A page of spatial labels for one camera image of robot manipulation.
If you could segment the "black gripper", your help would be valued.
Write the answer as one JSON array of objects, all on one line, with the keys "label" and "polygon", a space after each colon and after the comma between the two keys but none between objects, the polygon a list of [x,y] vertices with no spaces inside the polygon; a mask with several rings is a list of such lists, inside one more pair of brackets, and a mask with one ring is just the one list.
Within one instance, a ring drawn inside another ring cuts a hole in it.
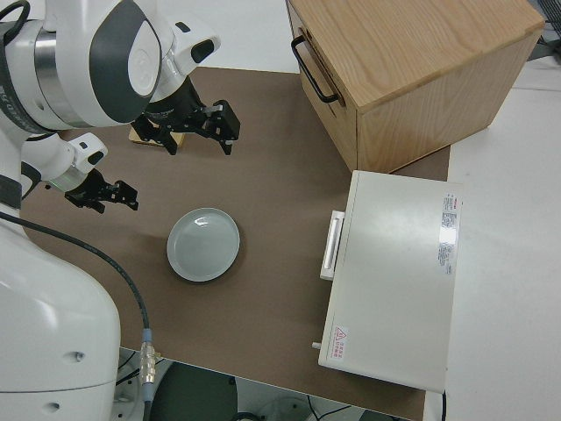
[{"label": "black gripper", "polygon": [[132,210],[138,209],[138,192],[124,181],[108,185],[98,170],[91,170],[85,180],[75,189],[65,193],[65,198],[78,208],[88,208],[104,213],[101,201],[120,203]]},{"label": "black gripper", "polygon": [[131,122],[141,141],[153,141],[165,147],[169,154],[176,155],[178,144],[168,126],[172,129],[192,127],[195,133],[217,141],[226,155],[231,154],[240,131],[240,122],[230,104],[219,100],[205,107],[189,76],[173,94],[149,103],[143,116]]}]

